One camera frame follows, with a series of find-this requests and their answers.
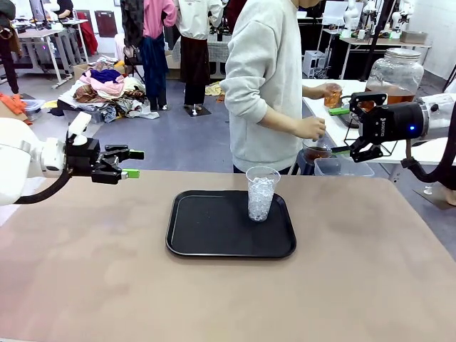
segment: jar lid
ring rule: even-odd
[[[421,52],[409,50],[408,48],[389,48],[385,55],[388,57],[413,61],[418,60],[421,57]]]

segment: cup rim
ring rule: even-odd
[[[275,170],[275,169],[272,168],[272,167],[269,167],[269,166],[252,166],[252,167],[250,167],[250,168],[247,170],[247,172],[245,172],[245,177],[248,179],[248,181],[250,181],[250,182],[252,182],[252,183],[254,183],[254,181],[253,181],[253,179],[251,179],[251,178],[249,177],[249,171],[254,170],[254,169],[266,169],[266,170],[270,170],[270,171],[271,171],[271,172],[270,172],[271,175],[275,175],[275,176],[278,176],[278,177],[279,177],[275,183],[278,183],[278,182],[280,181],[280,179],[281,179],[281,175],[280,175],[279,171]]]

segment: floor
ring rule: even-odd
[[[52,90],[53,79],[44,76],[22,76],[19,87],[22,93],[35,98],[55,100],[58,94],[68,90],[70,85],[63,85]],[[444,80],[426,73],[418,95],[432,95],[442,92]],[[181,170],[205,172],[231,172],[232,162],[229,151],[229,115],[223,103],[216,103],[215,97],[206,97],[205,106],[211,115],[192,118],[182,108],[184,86],[178,81],[168,81],[167,98],[169,110],[161,112],[160,118],[121,119],[104,125],[92,125],[88,131],[102,143],[128,144],[130,148],[144,150],[143,161],[126,161],[124,167],[136,167],[143,170]],[[0,92],[10,93],[8,84],[0,85]],[[303,115],[309,115],[304,107]],[[63,137],[68,127],[65,118],[44,114],[32,126],[41,139]],[[372,164],[376,177],[388,177],[388,173],[379,165]],[[424,184],[406,171],[397,185],[403,196],[426,221],[437,238],[456,260],[456,209],[440,210],[423,199],[414,190],[423,190]],[[0,226],[16,206],[0,208]]]

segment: person's hand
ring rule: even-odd
[[[325,131],[325,119],[305,118],[296,120],[292,133],[298,138],[318,140]]]
[[[331,97],[335,92],[342,91],[342,87],[336,83],[324,83],[315,88],[307,88],[303,90],[303,95],[312,100]]]

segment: black jacket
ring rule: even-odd
[[[10,27],[10,20],[16,17],[16,7],[9,0],[0,0],[0,26]]]
[[[144,0],[120,0],[125,45],[139,47],[143,40]]]

